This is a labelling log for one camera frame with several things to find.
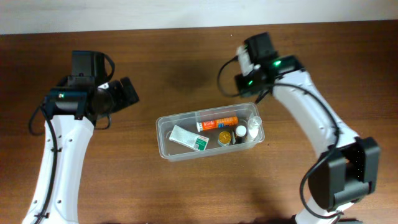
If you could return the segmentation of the gold lid balm jar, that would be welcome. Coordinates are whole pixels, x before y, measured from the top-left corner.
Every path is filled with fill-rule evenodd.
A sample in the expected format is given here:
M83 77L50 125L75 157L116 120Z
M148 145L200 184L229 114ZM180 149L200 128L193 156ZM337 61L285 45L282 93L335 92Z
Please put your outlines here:
M229 144L231 143L231 140L232 140L232 136L229 132L227 132L227 131L220 132L220 134L218 136L218 144L221 147L229 146Z

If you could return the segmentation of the white squeeze tube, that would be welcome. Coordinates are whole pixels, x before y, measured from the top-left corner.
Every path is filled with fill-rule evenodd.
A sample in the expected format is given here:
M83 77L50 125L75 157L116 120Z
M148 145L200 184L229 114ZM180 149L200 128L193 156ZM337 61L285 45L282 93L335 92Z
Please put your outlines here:
M247 123L247 134L245 142L253 142L259 133L260 127L262 126L262 119L259 116L250 118Z

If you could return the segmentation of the black white-capped bottle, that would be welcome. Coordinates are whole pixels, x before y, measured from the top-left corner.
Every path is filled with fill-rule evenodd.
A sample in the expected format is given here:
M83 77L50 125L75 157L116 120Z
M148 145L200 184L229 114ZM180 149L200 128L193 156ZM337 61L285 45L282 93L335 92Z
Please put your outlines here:
M247 133L247 129L245 126L243 125L239 125L236 127L235 131L234 131L234 144L241 144L244 143L244 139Z

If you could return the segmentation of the clear plastic container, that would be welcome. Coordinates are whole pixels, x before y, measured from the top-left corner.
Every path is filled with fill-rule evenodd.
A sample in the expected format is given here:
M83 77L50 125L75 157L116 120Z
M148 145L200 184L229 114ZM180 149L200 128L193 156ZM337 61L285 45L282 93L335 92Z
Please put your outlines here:
M239 120L239 124L246 124L249 119L259 116L257 106L254 103L243 103L238 105L229 105L218 108L192 111L160 117L156 121L157 141L160 156L170 162L183 161L188 159L196 159L200 157L215 156L234 151L242 151L250 149L256 144L263 142L265 133L262 126L259 126L257 136L251 142L242 142L241 144L229 144L221 146L218 143L218 136L222 131L232 132L233 127L223 127L207 131L198 131L196 123L200 121L211 121L221 118L235 116ZM209 139L207 145L203 147L203 143L198 143L198 149L192 149L183 144L179 144L170 140L170 135L175 126L178 126L191 133L199 134Z

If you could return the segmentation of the orange white-capped tube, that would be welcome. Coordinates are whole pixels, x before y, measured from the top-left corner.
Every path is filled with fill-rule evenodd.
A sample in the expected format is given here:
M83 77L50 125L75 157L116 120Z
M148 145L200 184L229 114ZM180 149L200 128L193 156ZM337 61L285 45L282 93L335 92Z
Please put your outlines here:
M239 123L237 116L214 119L210 121L197 122L197 131L207 131L212 129L220 129L227 126L235 126Z

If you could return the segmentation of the white green medicine box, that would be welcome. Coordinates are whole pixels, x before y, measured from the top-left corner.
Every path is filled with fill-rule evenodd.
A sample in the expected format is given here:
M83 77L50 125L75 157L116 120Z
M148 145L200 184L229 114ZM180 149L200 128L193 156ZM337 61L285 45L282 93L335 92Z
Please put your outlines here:
M194 151L204 151L210 139L175 125L169 136L169 140L186 146Z

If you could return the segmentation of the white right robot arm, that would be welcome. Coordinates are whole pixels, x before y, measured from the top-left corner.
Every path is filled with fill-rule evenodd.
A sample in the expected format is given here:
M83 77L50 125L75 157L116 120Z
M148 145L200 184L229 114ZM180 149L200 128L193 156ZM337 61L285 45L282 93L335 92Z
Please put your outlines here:
M292 223L338 223L344 211L376 189L381 148L372 138L361 138L333 111L312 82L309 72L293 55L252 59L235 58L241 74L239 94L271 92L308 137L317 161L301 180L309 200Z

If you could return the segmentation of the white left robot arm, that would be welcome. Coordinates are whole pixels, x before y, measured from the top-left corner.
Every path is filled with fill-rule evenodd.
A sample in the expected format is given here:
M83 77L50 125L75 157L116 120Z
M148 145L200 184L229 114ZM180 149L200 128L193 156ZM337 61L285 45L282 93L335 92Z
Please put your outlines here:
M96 123L138 101L128 77L65 77L49 91L36 109L45 120L45 144L24 223L78 223L83 161Z

